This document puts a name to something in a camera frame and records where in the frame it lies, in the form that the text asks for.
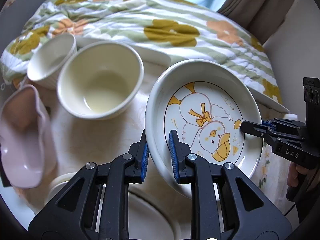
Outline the person's right hand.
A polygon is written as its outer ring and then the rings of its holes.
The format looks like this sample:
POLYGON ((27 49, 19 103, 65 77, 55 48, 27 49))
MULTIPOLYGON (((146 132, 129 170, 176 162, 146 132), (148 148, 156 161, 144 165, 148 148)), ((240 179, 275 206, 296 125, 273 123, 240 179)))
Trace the person's right hand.
POLYGON ((307 176, 313 176, 315 174, 316 170, 308 170, 307 168, 304 168, 300 165, 291 163, 289 166, 289 173, 287 176, 287 185, 289 187, 297 187, 298 182, 298 175, 307 175, 307 176))

